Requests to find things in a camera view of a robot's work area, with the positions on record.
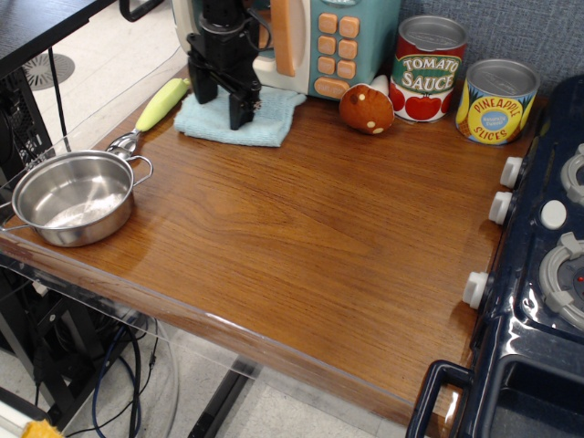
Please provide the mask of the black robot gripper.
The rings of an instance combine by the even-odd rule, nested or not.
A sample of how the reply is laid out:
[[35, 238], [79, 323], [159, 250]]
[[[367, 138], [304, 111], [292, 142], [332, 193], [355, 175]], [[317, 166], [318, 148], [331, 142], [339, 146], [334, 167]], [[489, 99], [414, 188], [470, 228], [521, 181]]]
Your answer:
[[253, 120], [260, 106], [261, 84], [253, 68], [259, 54], [259, 23], [244, 17], [220, 26], [201, 17], [199, 24], [200, 32], [187, 37], [193, 93], [206, 104], [217, 97], [219, 88], [226, 90], [230, 129], [238, 130]]

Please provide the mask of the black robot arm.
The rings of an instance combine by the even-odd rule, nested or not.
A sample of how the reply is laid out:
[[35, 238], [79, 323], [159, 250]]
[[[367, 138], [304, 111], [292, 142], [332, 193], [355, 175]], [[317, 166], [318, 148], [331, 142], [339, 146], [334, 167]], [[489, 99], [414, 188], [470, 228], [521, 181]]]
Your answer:
[[230, 128], [252, 121], [260, 106], [261, 84], [253, 68], [259, 16], [241, 1], [172, 1], [171, 6], [198, 102], [214, 100], [223, 88], [229, 93]]

